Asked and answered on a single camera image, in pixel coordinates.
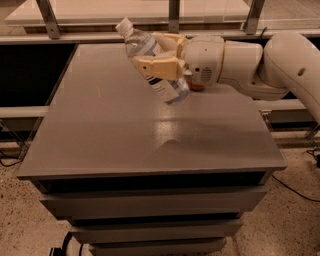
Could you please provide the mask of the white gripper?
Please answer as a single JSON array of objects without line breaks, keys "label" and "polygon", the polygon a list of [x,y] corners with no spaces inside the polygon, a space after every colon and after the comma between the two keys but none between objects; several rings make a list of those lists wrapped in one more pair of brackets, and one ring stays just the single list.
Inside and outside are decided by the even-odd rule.
[{"label": "white gripper", "polygon": [[164,52],[171,52],[176,57],[182,53],[185,62],[176,57],[135,56],[133,64],[141,74],[177,80],[183,76],[186,63],[185,78],[192,86],[212,86],[217,82],[224,52],[223,38],[196,36],[187,41],[184,35],[157,32],[152,36]]}]

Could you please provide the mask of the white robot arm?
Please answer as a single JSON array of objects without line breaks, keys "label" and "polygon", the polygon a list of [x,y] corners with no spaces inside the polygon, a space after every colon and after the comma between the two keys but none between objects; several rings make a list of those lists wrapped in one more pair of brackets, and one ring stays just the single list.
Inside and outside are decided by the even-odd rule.
[{"label": "white robot arm", "polygon": [[320,51],[303,35],[277,33],[264,46],[219,36],[153,37],[163,52],[133,58],[142,74],[166,80],[186,77],[199,88],[226,84],[260,100],[279,100],[291,92],[320,123]]}]

